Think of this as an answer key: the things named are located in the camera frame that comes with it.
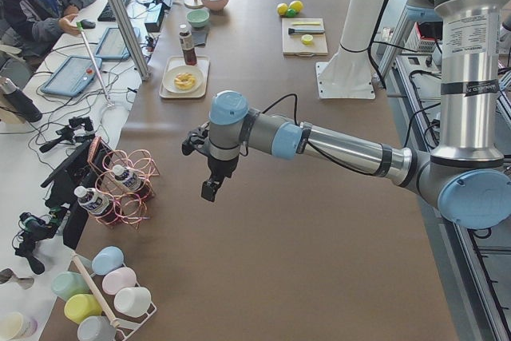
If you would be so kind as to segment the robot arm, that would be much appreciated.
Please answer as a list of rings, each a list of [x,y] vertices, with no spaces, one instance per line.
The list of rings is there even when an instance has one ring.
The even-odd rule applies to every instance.
[[[201,128],[201,152],[210,177],[201,195],[214,200],[236,169],[242,148],[291,159],[318,153],[346,169],[390,179],[418,194],[444,218],[483,229],[510,214],[510,179],[494,144],[499,14],[509,0],[407,0],[412,18],[442,19],[441,126],[439,145],[426,153],[365,141],[343,133],[268,116],[226,90],[212,99]]]

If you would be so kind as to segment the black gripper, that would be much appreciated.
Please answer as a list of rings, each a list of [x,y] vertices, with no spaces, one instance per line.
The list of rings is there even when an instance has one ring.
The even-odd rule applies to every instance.
[[[211,176],[205,180],[201,187],[201,197],[205,200],[214,202],[216,194],[220,190],[224,178],[230,178],[238,165],[239,158],[235,157],[227,161],[216,159],[213,156],[208,157],[208,167]]]

